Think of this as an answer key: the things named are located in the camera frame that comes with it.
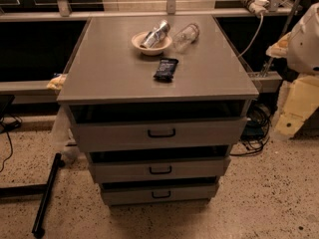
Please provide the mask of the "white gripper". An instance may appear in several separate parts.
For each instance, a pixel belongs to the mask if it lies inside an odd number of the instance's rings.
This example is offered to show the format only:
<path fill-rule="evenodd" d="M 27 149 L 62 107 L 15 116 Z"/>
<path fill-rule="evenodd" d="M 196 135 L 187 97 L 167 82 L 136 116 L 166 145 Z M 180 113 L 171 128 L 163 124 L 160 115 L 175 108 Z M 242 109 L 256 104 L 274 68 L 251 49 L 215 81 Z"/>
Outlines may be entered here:
<path fill-rule="evenodd" d="M 278 139 L 292 138 L 318 108 L 319 78 L 299 77 L 289 87 L 282 112 L 274 124 L 273 136 Z"/>

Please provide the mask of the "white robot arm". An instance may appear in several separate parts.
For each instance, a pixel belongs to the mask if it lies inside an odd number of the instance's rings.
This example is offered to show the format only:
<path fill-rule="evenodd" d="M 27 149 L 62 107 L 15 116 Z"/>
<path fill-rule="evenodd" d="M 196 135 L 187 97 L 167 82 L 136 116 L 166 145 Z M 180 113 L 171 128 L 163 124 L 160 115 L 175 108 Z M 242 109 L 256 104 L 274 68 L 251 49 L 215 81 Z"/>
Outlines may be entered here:
<path fill-rule="evenodd" d="M 319 108 L 319 3 L 309 7 L 293 29 L 266 50 L 271 58 L 284 58 L 298 73 L 280 88 L 271 135 L 289 139 Z"/>

